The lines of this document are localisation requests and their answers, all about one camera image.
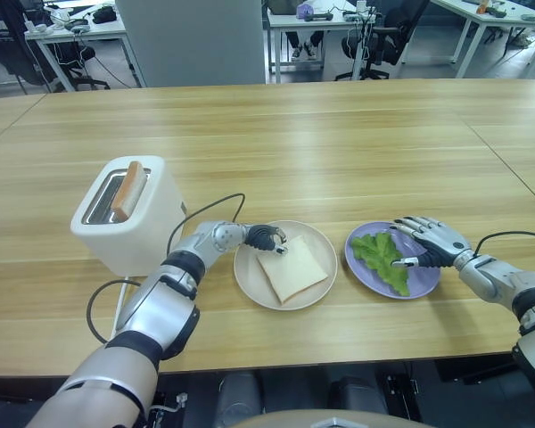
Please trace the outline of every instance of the green lettuce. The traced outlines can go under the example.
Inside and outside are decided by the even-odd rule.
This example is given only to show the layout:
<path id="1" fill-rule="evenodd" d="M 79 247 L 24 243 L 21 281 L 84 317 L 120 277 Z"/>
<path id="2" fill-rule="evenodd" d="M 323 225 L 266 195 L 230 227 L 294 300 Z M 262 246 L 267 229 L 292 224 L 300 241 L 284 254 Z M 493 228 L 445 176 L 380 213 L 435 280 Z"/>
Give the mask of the green lettuce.
<path id="1" fill-rule="evenodd" d="M 408 272 L 404 268 L 393 267 L 394 260 L 402 258 L 388 232 L 378 233 L 375 236 L 364 235 L 350 240 L 355 259 L 364 260 L 369 269 L 376 271 L 381 279 L 389 284 L 400 296 L 407 297 Z"/>

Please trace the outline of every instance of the plate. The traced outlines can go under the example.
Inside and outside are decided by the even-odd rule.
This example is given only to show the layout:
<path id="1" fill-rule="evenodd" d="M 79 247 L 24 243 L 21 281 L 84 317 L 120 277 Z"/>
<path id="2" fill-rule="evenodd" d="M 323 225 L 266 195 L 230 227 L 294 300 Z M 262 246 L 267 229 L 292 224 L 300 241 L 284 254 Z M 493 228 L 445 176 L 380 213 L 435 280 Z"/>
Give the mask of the plate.
<path id="1" fill-rule="evenodd" d="M 376 235 L 379 232 L 389 232 L 392 236 L 392 241 L 396 245 L 396 248 L 402 253 L 404 257 L 417 256 L 426 252 L 426 249 L 417 243 L 410 236 L 404 235 L 398 230 L 390 229 L 391 223 L 386 221 L 374 221 L 372 223 L 366 223 L 353 230 L 347 242 L 345 243 L 345 258 L 350 270 L 355 274 L 358 280 L 366 285 L 371 290 L 375 290 L 383 296 L 392 297 L 393 299 L 417 299 L 423 297 L 431 292 L 438 282 L 440 281 L 440 268 L 439 267 L 411 267 L 408 269 L 408 291 L 410 295 L 400 296 L 392 287 L 385 283 L 381 277 L 378 276 L 376 271 L 366 267 L 364 260 L 355 259 L 352 248 L 350 248 L 350 240 L 354 237 L 360 237 L 363 235 Z"/>
<path id="2" fill-rule="evenodd" d="M 275 310 L 303 309 L 323 299 L 331 290 L 337 276 L 337 253 L 331 242 L 314 227 L 299 221 L 278 220 L 269 223 L 269 225 L 280 227 L 287 235 L 288 241 L 303 235 L 305 243 L 328 277 L 324 281 L 298 292 L 282 304 L 277 298 L 268 276 L 258 262 L 257 256 L 261 251 L 248 245 L 240 245 L 235 252 L 234 274 L 242 291 L 259 305 Z"/>

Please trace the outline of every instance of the floor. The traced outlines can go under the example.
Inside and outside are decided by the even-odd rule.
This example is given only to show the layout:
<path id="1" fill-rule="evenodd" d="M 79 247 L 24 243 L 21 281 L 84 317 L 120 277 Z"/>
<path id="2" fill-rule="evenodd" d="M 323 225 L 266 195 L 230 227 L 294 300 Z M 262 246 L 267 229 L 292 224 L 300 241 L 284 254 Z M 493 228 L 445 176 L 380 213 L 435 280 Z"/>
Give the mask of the floor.
<path id="1" fill-rule="evenodd" d="M 394 67 L 384 64 L 378 68 L 389 71 L 391 78 L 453 78 L 459 61 L 457 64 L 449 64 L 447 58 L 453 54 L 460 33 L 461 28 L 459 27 L 418 27 L 407 63 Z M 267 62 L 267 33 L 264 34 L 266 35 L 264 46 Z M 300 34 L 300 39 L 306 39 L 308 36 L 309 34 Z M 282 68 L 282 82 L 330 81 L 334 80 L 337 74 L 351 71 L 352 60 L 349 60 L 339 47 L 343 37 L 342 32 L 330 32 L 325 36 L 327 54 L 325 67 L 322 70 L 307 61 L 298 62 L 293 66 Z M 535 38 L 535 33 L 531 33 L 531 38 Z M 470 40 L 471 38 L 466 40 L 462 56 L 464 56 Z M 501 58 L 505 42 L 506 37 L 502 37 L 493 43 L 480 45 L 465 76 L 467 78 L 519 78 L 525 64 L 533 54 L 535 42 L 527 49 L 512 48 L 504 58 Z M 87 62 L 87 71 L 91 76 L 106 80 L 111 89 L 135 87 L 135 81 L 125 62 L 119 41 L 87 43 L 96 50 L 96 56 L 100 61 L 92 59 Z M 287 55 L 285 41 L 282 55 L 283 58 Z M 111 76 L 103 66 L 122 83 Z M 533 71 L 531 78 L 535 78 L 535 71 Z M 266 81 L 274 83 L 275 80 L 275 75 L 266 69 Z M 18 84 L 6 74 L 4 67 L 0 64 L 0 82 L 7 81 L 12 83 L 0 86 L 0 97 L 23 95 Z M 25 87 L 30 94 L 43 92 L 39 86 L 25 85 Z M 89 90 L 89 87 L 82 86 L 80 90 Z"/>

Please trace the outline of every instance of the office chair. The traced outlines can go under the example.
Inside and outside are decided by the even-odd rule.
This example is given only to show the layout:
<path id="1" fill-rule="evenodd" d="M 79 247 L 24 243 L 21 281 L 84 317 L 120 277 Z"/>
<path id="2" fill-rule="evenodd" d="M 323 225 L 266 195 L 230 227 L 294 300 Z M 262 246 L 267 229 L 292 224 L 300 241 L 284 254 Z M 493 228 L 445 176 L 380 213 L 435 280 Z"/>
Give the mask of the office chair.
<path id="1" fill-rule="evenodd" d="M 95 85 L 110 89 L 107 82 L 87 75 L 85 62 L 95 58 L 93 47 L 83 46 L 77 42 L 69 42 L 50 45 L 50 50 L 76 91 L 78 90 L 78 85 L 89 85 L 92 90 L 96 89 Z"/>
<path id="2" fill-rule="evenodd" d="M 382 61 L 392 65 L 397 64 L 429 1 L 402 0 L 400 7 L 388 11 L 384 18 L 383 27 L 373 27 L 368 43 L 368 58 L 366 58 L 365 68 L 360 70 L 361 80 L 389 78 L 389 73 L 374 70 L 371 67 L 373 64 L 381 65 Z M 345 37 L 342 40 L 342 50 L 345 55 L 354 59 L 360 41 L 361 35 Z M 349 78 L 352 74 L 352 72 L 340 74 L 335 78 L 335 81 Z"/>
<path id="3" fill-rule="evenodd" d="M 26 90 L 21 78 L 31 85 L 46 85 L 49 89 L 48 83 L 54 80 L 55 73 L 36 44 L 26 42 L 24 21 L 20 0 L 0 0 L 0 62 L 9 74 L 16 77 L 24 93 Z M 89 84 L 92 88 L 102 85 L 109 89 L 107 82 L 92 79 L 82 72 L 81 65 L 95 57 L 93 48 L 69 42 L 50 46 L 50 49 L 76 90 L 79 84 Z"/>
<path id="4" fill-rule="evenodd" d="M 42 67 L 40 72 L 40 64 L 47 64 L 44 56 L 37 49 L 29 50 L 24 40 L 24 30 L 14 30 L 18 27 L 25 29 L 23 12 L 21 5 L 17 2 L 0 1 L 0 63 L 5 66 L 8 74 L 16 77 L 26 93 L 21 78 L 31 85 L 47 86 L 48 82 L 55 78 L 55 73 L 49 66 Z"/>

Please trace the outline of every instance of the bread slice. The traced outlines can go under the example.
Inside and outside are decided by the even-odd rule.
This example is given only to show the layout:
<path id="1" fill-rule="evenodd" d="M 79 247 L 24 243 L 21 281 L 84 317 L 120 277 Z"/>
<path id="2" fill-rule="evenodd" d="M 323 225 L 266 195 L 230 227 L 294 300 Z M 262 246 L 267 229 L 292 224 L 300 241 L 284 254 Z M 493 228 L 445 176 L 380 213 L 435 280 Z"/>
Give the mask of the bread slice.
<path id="1" fill-rule="evenodd" d="M 133 160 L 128 164 L 127 174 L 111 204 L 111 209 L 120 221 L 127 221 L 131 217 L 145 184 L 143 165 Z"/>
<path id="2" fill-rule="evenodd" d="M 283 256 L 273 252 L 258 254 L 258 261 L 282 303 L 328 277 L 303 236 L 291 239 L 285 246 L 288 252 Z"/>

